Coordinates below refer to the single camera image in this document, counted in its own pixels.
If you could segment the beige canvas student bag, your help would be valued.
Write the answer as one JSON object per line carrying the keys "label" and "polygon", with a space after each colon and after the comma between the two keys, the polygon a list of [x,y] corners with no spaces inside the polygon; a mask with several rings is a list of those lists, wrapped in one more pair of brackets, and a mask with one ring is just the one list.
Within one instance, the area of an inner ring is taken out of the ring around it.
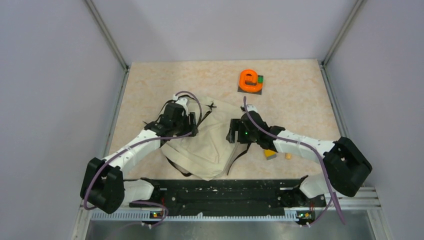
{"label": "beige canvas student bag", "polygon": [[232,119],[243,115],[239,106],[200,96],[198,100],[184,95],[189,112],[202,114],[198,134],[193,137],[172,139],[161,152],[168,162],[180,172],[194,175],[205,181],[228,175],[233,162],[244,155],[246,143],[230,143],[226,137]]}

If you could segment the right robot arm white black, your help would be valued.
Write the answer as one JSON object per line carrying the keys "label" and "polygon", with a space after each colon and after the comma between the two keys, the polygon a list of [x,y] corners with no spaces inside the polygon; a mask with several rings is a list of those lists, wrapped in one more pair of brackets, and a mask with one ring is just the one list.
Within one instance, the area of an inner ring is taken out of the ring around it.
{"label": "right robot arm white black", "polygon": [[231,119],[226,140],[231,144],[257,144],[264,150],[320,164],[322,173],[306,176],[293,192],[293,200],[299,206],[307,206],[314,197],[331,191],[354,197],[373,170],[351,139],[314,139],[282,126],[268,126],[255,111]]}

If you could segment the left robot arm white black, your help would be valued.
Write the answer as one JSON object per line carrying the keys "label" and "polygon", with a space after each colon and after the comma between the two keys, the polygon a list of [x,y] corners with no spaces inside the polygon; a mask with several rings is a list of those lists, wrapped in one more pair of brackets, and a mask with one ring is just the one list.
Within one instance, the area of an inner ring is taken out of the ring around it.
{"label": "left robot arm white black", "polygon": [[188,110],[187,98],[166,103],[158,119],[128,144],[103,159],[94,157],[88,162],[80,190],[82,206],[114,213],[124,201],[126,172],[166,142],[194,137],[197,132],[196,114]]}

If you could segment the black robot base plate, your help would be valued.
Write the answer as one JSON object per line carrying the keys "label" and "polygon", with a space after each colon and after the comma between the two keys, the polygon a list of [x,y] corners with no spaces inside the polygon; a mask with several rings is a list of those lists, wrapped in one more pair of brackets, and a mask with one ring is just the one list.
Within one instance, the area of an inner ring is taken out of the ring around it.
{"label": "black robot base plate", "polygon": [[282,216],[286,208],[325,207],[324,195],[307,198],[300,179],[148,179],[154,187],[149,202],[161,204],[169,216]]}

